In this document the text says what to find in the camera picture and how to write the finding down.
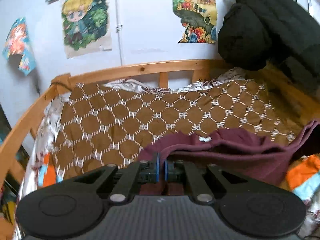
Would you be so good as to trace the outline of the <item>blue anime poster far left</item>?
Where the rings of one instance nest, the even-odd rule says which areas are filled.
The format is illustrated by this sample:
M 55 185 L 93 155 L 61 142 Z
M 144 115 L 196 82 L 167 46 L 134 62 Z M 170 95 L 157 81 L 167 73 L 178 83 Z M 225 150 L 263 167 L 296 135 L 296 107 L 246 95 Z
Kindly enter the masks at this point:
M 18 18 L 7 35 L 2 55 L 9 60 L 14 55 L 21 57 L 18 70 L 25 76 L 36 68 L 36 60 L 31 46 L 25 17 Z

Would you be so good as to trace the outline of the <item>white wall conduit pipe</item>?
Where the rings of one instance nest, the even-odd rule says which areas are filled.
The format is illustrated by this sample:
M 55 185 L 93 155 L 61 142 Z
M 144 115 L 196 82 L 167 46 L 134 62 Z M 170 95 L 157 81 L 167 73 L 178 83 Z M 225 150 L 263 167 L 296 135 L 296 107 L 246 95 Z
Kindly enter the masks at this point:
M 125 64 L 124 53 L 123 53 L 123 41 L 122 41 L 123 25 L 120 19 L 119 0 L 115 0 L 115 7 L 116 7 L 116 33 L 118 37 L 120 65 L 123 66 Z

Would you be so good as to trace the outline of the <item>maroon long-sleeve shirt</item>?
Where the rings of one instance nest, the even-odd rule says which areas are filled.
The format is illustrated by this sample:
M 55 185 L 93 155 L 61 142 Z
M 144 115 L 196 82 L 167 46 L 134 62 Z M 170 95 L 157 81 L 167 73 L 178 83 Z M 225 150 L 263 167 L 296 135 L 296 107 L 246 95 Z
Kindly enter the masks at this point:
M 242 128 L 218 129 L 208 137 L 178 132 L 145 146 L 138 159 L 151 161 L 159 155 L 160 166 L 168 158 L 200 165 L 212 163 L 278 186 L 294 161 L 317 153 L 319 121 L 313 120 L 286 146 Z

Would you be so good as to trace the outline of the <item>anime boy wall poster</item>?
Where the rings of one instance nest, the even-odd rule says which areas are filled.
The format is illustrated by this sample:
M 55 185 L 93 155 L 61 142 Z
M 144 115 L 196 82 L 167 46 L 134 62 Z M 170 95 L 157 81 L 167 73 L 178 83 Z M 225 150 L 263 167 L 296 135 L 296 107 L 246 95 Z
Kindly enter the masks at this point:
M 63 0 L 63 44 L 68 59 L 112 49 L 108 10 L 108 0 Z

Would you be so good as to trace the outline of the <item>black puffy jacket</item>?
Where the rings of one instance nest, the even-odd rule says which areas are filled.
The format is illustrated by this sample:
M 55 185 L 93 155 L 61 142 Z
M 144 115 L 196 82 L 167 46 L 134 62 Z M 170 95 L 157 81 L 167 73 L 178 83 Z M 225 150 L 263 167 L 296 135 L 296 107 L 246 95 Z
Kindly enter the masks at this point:
M 235 0 L 218 33 L 218 51 L 249 71 L 271 62 L 307 93 L 319 94 L 319 24 L 293 0 Z

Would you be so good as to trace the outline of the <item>brown PF patterned quilt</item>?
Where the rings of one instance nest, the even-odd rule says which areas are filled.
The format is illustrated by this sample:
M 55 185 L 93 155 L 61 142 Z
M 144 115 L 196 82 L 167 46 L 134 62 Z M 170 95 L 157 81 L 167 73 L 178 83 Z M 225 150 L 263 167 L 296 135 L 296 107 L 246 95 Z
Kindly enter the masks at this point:
M 264 85 L 232 80 L 207 90 L 140 94 L 102 84 L 78 83 L 64 104 L 54 149 L 42 157 L 49 186 L 106 164 L 127 167 L 145 146 L 181 132 L 208 137 L 218 129 L 242 128 L 289 145 L 304 127 L 284 120 Z M 290 188 L 299 170 L 286 173 Z

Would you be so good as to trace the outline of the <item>colourful landscape wall poster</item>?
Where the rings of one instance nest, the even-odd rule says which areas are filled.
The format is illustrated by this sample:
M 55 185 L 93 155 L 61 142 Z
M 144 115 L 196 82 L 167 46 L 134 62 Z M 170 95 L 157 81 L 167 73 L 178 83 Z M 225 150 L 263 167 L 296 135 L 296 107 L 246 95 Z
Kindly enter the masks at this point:
M 184 27 L 180 43 L 216 42 L 216 0 L 172 0 L 172 10 Z

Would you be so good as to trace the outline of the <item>wooden bed frame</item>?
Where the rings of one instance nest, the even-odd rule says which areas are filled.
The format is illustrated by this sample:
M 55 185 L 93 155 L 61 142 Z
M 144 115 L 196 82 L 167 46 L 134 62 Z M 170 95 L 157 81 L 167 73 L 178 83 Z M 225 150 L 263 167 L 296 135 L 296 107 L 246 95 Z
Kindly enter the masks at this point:
M 170 72 L 191 70 L 193 71 L 191 80 L 195 82 L 199 79 L 208 79 L 213 72 L 227 67 L 228 64 L 223 60 L 162 61 L 106 68 L 75 76 L 67 73 L 55 77 L 50 87 L 20 117 L 1 145 L 1 182 L 5 181 L 7 174 L 11 174 L 18 182 L 23 180 L 25 169 L 16 160 L 16 153 L 22 142 L 28 134 L 36 136 L 44 116 L 44 109 L 51 100 L 67 90 L 72 90 L 77 83 L 94 83 L 158 74 L 159 86 L 167 88 Z M 270 63 L 260 70 L 258 75 L 280 90 L 289 106 L 297 114 L 301 124 L 306 124 L 313 118 L 319 118 L 319 101 L 298 90 L 282 72 L 273 68 Z

